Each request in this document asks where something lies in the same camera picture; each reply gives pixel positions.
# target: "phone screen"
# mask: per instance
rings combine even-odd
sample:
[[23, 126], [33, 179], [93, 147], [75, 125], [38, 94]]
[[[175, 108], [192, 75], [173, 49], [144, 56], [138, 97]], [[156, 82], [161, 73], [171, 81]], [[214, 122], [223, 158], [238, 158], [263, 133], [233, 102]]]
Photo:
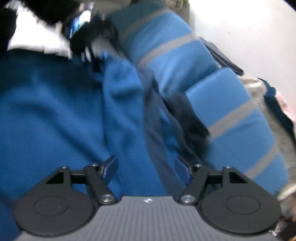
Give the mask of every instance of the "phone screen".
[[80, 29], [85, 23], [91, 20], [91, 11], [85, 10], [78, 17], [74, 18], [69, 28], [68, 38], [72, 38], [72, 36]]

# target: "black bracket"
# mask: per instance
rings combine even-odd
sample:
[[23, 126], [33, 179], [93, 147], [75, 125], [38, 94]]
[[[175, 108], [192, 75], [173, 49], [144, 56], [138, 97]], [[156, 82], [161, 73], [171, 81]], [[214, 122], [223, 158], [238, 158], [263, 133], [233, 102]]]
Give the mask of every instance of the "black bracket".
[[[93, 217], [101, 205], [116, 203], [107, 187], [118, 169], [118, 159], [111, 156], [102, 165], [92, 164], [83, 170], [58, 168], [27, 192], [14, 209], [20, 229], [33, 235], [53, 237], [73, 232]], [[72, 189], [85, 184], [89, 196]]]
[[[178, 158], [175, 169], [187, 184], [178, 202], [196, 205], [204, 220], [217, 229], [254, 235], [276, 227], [281, 216], [276, 197], [235, 168], [214, 171], [202, 164], [190, 166]], [[216, 188], [206, 193], [209, 184]]]

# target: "ribbed gray surface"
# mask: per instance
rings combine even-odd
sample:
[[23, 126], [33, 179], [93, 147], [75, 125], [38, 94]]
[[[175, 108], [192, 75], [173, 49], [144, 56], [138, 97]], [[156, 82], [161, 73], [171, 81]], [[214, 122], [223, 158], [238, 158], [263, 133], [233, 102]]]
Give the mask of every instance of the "ribbed gray surface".
[[23, 233], [16, 241], [277, 241], [271, 234], [235, 237], [205, 223], [192, 206], [172, 197], [123, 197], [113, 206], [101, 207], [80, 230], [57, 238], [38, 238]]

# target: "blue pillow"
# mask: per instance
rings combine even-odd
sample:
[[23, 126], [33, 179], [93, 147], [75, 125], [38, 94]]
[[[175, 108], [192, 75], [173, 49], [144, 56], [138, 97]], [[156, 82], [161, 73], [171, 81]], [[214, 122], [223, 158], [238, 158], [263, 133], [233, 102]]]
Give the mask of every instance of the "blue pillow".
[[121, 47], [131, 62], [154, 72], [160, 91], [185, 91], [218, 66], [189, 26], [157, 2], [132, 5], [113, 13]]
[[195, 114], [211, 137], [205, 161], [230, 165], [271, 194], [288, 181], [274, 135], [256, 103], [228, 68], [208, 76], [187, 92]]

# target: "white wall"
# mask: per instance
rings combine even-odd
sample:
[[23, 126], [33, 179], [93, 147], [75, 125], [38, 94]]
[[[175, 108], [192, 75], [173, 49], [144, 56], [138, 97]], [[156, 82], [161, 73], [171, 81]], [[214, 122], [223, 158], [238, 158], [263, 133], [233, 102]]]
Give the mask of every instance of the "white wall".
[[189, 0], [182, 16], [252, 77], [277, 87], [296, 113], [296, 12], [283, 0]]

